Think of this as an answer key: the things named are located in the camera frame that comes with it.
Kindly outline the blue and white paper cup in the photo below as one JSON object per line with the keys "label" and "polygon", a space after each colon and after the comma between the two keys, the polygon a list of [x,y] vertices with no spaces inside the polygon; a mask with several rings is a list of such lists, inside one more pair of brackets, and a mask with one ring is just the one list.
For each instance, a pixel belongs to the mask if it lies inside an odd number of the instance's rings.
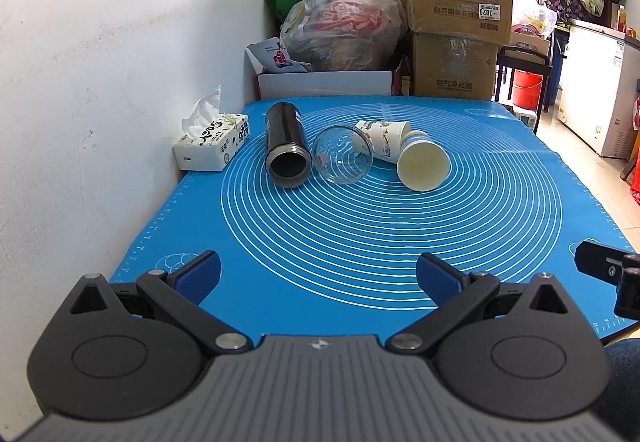
{"label": "blue and white paper cup", "polygon": [[398,178],[406,188],[429,192],[446,181],[451,165],[445,150],[426,132],[413,130],[402,139],[396,168]]}

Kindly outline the white patterned paper cup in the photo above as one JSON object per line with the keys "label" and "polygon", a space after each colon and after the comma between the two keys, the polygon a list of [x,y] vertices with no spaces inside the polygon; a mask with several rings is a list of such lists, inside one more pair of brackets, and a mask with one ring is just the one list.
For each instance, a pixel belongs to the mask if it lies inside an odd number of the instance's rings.
{"label": "white patterned paper cup", "polygon": [[398,162],[402,140],[412,130],[409,121],[360,120],[356,128],[367,137],[373,156],[390,164]]}

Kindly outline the clear glass cup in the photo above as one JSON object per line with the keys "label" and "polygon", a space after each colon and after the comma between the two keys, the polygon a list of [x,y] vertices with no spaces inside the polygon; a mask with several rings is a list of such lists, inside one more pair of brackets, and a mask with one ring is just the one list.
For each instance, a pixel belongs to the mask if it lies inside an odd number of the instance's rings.
{"label": "clear glass cup", "polygon": [[314,168],[334,184],[353,184],[373,165],[373,148],[364,133],[351,124],[332,124],[314,140]]}

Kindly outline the blue silicone baking mat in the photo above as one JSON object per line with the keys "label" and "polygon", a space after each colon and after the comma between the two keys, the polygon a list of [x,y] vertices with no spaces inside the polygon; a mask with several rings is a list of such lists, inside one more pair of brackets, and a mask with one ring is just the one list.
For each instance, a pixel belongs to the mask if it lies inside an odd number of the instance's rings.
{"label": "blue silicone baking mat", "polygon": [[265,168],[267,102],[246,106],[250,138],[221,172],[187,174],[114,273],[131,282],[215,251],[221,278],[203,301],[217,318],[265,334],[389,337],[433,309],[416,284],[431,252],[508,283],[555,275],[603,338],[630,327],[615,289],[580,274],[583,240],[626,248],[622,232],[559,154],[495,103],[437,98],[296,98],[308,138],[330,124],[406,120],[446,150],[435,191],[405,188],[393,166],[359,182],[311,176],[275,186]]}

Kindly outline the white tissue pack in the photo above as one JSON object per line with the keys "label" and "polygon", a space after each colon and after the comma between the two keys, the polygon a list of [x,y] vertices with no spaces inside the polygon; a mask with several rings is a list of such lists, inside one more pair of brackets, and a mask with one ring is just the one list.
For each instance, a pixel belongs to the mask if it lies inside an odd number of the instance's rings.
{"label": "white tissue pack", "polygon": [[244,114],[220,110],[221,86],[202,96],[181,121],[183,136],[172,147],[181,171],[221,172],[250,138]]}

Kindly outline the black thermos bottle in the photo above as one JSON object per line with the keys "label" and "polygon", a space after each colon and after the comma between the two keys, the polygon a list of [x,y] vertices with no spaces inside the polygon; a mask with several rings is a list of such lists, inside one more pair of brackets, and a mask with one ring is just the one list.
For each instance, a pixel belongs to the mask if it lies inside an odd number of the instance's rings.
{"label": "black thermos bottle", "polygon": [[289,102],[270,107],[265,116],[265,166],[280,188],[298,188],[312,170],[312,158],[298,108]]}

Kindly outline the white chest freezer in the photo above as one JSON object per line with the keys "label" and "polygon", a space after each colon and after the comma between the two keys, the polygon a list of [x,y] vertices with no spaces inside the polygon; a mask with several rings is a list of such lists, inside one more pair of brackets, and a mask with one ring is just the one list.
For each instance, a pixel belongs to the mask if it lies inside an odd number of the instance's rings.
{"label": "white chest freezer", "polygon": [[561,72],[558,118],[604,158],[626,159],[636,140],[639,40],[574,20]]}

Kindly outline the red plastic bucket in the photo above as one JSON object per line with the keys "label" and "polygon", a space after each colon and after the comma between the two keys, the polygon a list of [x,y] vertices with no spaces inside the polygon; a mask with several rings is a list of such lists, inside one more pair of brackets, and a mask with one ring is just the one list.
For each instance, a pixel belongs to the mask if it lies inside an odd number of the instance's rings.
{"label": "red plastic bucket", "polygon": [[512,101],[524,110],[536,110],[544,77],[517,69],[513,74]]}

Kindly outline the white cardboard box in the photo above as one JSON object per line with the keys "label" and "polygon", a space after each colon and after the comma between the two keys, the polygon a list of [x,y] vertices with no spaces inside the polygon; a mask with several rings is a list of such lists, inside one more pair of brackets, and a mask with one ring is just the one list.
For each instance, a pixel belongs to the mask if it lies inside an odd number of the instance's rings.
{"label": "white cardboard box", "polygon": [[292,96],[392,95],[396,92],[395,76],[390,70],[270,74],[249,50],[245,50],[245,58],[254,68],[257,93],[262,100]]}

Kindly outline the lower brown cardboard box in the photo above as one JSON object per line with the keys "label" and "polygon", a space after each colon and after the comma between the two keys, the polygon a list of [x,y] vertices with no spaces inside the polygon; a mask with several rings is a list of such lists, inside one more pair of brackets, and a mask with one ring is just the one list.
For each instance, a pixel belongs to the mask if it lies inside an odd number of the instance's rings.
{"label": "lower brown cardboard box", "polygon": [[411,94],[489,101],[494,93],[496,44],[444,35],[412,37]]}

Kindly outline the white printed pamphlet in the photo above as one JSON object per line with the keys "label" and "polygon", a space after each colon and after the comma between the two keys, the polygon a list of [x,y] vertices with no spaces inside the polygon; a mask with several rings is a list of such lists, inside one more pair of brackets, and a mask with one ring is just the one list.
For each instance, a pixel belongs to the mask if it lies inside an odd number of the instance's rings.
{"label": "white printed pamphlet", "polygon": [[288,50],[278,37],[252,43],[247,50],[268,74],[298,74],[309,70],[308,64],[296,62],[290,57]]}

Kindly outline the clear plastic bag red contents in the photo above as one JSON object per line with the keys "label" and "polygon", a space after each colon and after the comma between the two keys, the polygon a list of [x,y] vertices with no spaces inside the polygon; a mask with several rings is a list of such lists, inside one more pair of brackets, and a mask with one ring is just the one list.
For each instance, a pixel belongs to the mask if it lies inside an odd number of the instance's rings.
{"label": "clear plastic bag red contents", "polygon": [[292,60],[315,72],[378,70],[407,31],[400,0],[302,0],[281,26]]}

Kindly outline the black metal chair frame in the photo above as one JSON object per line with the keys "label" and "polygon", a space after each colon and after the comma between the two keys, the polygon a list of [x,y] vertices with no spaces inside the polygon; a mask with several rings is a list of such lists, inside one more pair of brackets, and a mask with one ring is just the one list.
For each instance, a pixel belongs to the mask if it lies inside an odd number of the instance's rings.
{"label": "black metal chair frame", "polygon": [[546,54],[521,48],[520,46],[500,46],[497,55],[497,78],[495,85],[494,101],[500,101],[500,92],[503,79],[506,78],[506,70],[511,69],[512,75],[509,84],[508,98],[511,98],[514,74],[517,70],[528,74],[539,75],[541,79],[540,95],[536,105],[536,116],[540,118],[544,109],[544,96],[546,95],[548,79],[552,72],[550,58]]}

